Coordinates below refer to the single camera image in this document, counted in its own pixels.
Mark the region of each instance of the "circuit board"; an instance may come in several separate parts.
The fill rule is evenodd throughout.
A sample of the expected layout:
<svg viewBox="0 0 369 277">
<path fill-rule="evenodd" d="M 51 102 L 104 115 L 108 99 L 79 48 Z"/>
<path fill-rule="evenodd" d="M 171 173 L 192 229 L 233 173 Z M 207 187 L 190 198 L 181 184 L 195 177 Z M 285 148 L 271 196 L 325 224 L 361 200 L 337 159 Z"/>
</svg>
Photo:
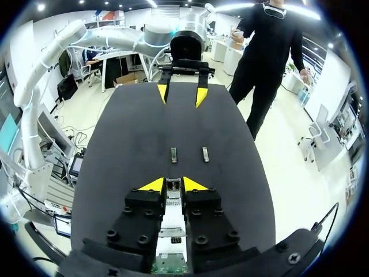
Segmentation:
<svg viewBox="0 0 369 277">
<path fill-rule="evenodd" d="M 189 268 L 181 253 L 160 254 L 152 265 L 152 274 L 184 274 L 189 273 Z"/>
</svg>

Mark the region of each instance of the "cardboard box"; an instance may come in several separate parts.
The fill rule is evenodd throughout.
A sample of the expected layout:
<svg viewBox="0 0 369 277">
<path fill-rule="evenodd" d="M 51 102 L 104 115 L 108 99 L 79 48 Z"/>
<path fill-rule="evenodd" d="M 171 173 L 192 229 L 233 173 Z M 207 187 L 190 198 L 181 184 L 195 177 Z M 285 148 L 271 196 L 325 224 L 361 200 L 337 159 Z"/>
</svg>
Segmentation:
<svg viewBox="0 0 369 277">
<path fill-rule="evenodd" d="M 114 86 L 117 87 L 119 85 L 136 84 L 138 83 L 138 81 L 134 73 L 129 73 L 127 75 L 117 78 L 113 83 Z"/>
<path fill-rule="evenodd" d="M 242 44 L 237 43 L 237 42 L 232 42 L 232 48 L 236 49 L 236 50 L 242 50 Z"/>
</svg>

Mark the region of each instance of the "person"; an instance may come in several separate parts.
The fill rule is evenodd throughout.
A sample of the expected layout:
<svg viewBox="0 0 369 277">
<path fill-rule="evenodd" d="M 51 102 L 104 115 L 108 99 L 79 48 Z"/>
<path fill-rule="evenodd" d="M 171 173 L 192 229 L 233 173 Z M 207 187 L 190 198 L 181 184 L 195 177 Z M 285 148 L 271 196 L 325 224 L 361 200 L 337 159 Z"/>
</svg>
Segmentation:
<svg viewBox="0 0 369 277">
<path fill-rule="evenodd" d="M 100 69 L 100 72 L 103 72 L 103 63 L 98 59 L 94 59 L 94 57 L 98 54 L 97 51 L 84 49 L 82 51 L 82 58 L 85 65 L 91 65 L 91 70 L 95 70 L 97 68 Z"/>
<path fill-rule="evenodd" d="M 282 82 L 290 49 L 296 68 L 308 84 L 308 72 L 302 59 L 302 32 L 293 14 L 287 13 L 283 4 L 283 0 L 255 4 L 247 9 L 237 29 L 231 32 L 235 42 L 243 43 L 255 31 L 238 63 L 229 90 L 238 104 L 255 86 L 251 113 L 247 119 L 254 140 Z"/>
</svg>

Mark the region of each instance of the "office chair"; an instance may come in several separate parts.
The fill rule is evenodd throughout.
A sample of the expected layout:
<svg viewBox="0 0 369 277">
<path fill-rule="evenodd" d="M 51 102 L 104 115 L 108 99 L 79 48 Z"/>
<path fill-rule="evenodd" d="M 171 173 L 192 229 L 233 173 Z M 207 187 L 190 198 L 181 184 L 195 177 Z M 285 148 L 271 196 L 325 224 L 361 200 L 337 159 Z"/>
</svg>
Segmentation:
<svg viewBox="0 0 369 277">
<path fill-rule="evenodd" d="M 328 110 L 324 105 L 321 105 L 319 108 L 319 113 L 317 119 L 309 126 L 309 131 L 311 137 L 302 137 L 298 142 L 298 145 L 303 144 L 306 149 L 306 155 L 304 156 L 305 162 L 308 159 L 313 163 L 314 162 L 314 148 L 319 148 L 323 150 L 325 148 L 325 144 L 330 142 L 330 137 L 326 131 L 328 127 Z"/>
<path fill-rule="evenodd" d="M 101 81 L 101 70 L 99 67 L 99 63 L 93 65 L 85 65 L 81 67 L 81 75 L 82 77 L 88 76 L 88 87 L 92 87 L 92 77 L 94 79 L 98 79 Z"/>
</svg>

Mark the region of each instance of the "white robotic arm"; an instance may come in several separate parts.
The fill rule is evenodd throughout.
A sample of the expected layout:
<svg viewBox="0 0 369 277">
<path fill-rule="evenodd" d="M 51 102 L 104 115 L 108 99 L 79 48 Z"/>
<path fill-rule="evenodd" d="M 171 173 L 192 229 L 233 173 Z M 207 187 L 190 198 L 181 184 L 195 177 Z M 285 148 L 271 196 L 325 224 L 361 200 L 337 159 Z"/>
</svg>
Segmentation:
<svg viewBox="0 0 369 277">
<path fill-rule="evenodd" d="M 206 4 L 202 14 L 190 13 L 180 19 L 177 27 L 169 24 L 147 24 L 145 32 L 130 28 L 96 28 L 87 30 L 82 20 L 77 20 L 63 29 L 42 52 L 41 57 L 32 67 L 28 76 L 24 76 L 14 92 L 14 104 L 23 109 L 21 120 L 21 135 L 23 143 L 25 167 L 13 162 L 0 149 L 0 158 L 22 180 L 19 188 L 13 188 L 0 200 L 0 208 L 9 222 L 16 222 L 29 211 L 29 202 L 42 210 L 44 205 L 39 201 L 46 200 L 47 188 L 50 182 L 53 164 L 47 163 L 39 147 L 40 138 L 37 131 L 37 108 L 40 92 L 37 83 L 47 69 L 55 64 L 60 55 L 70 46 L 100 46 L 113 47 L 155 57 L 167 47 L 178 31 L 196 32 L 205 45 L 206 23 L 214 13 L 215 8 Z M 34 197 L 25 199 L 26 194 Z"/>
</svg>

